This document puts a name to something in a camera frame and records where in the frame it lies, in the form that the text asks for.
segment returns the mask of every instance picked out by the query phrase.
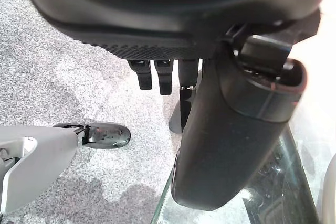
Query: glass panel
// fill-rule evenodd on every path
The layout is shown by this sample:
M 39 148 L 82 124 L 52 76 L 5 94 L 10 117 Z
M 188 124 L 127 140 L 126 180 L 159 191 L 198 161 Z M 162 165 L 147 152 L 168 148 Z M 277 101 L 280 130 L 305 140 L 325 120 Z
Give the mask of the glass panel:
M 152 224 L 318 223 L 307 179 L 287 127 L 250 183 L 222 208 L 207 212 L 175 203 L 170 175 Z

